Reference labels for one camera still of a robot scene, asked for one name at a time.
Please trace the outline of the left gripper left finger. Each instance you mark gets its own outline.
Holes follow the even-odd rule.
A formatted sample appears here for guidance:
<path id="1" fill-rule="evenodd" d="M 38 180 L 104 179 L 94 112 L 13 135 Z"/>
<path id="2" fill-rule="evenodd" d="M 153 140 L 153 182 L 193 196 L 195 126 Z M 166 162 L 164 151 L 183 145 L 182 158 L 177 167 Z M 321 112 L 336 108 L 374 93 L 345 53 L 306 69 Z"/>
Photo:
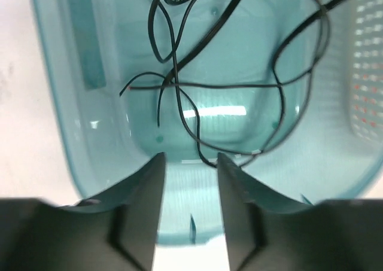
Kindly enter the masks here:
<path id="1" fill-rule="evenodd" d="M 159 153 L 75 205 L 1 199 L 1 269 L 150 270 L 165 173 L 165 155 Z"/>

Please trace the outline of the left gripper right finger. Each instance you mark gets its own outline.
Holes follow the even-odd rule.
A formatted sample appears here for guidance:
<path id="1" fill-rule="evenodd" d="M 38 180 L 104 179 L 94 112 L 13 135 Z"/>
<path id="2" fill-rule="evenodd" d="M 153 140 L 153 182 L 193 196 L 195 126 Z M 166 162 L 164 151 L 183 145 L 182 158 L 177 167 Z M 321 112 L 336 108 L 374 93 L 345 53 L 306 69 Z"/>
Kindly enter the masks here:
<path id="1" fill-rule="evenodd" d="M 231 270 L 381 270 L 382 201 L 293 200 L 218 155 Z"/>

